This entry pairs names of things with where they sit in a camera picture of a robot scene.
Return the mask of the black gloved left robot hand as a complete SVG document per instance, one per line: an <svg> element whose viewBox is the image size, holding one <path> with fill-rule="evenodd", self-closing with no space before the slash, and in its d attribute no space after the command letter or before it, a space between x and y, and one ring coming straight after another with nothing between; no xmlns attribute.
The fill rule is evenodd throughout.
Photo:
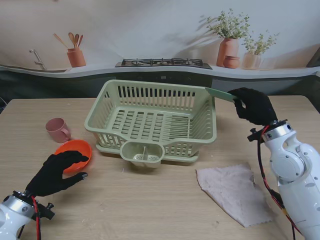
<svg viewBox="0 0 320 240"><path fill-rule="evenodd" d="M68 150L59 154L52 154L43 163L41 169L25 188L28 197L46 197L66 190L88 176L80 172L68 178L63 178L64 170L73 164L87 162L88 157L79 151Z"/></svg>

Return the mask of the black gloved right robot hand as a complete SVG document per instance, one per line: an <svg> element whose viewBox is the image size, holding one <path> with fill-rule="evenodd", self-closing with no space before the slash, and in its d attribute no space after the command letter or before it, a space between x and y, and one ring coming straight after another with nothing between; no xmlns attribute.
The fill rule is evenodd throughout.
<svg viewBox="0 0 320 240"><path fill-rule="evenodd" d="M234 105L240 119L261 126L267 126L278 120L269 97L263 92L241 87L228 93L236 97Z"/></svg>

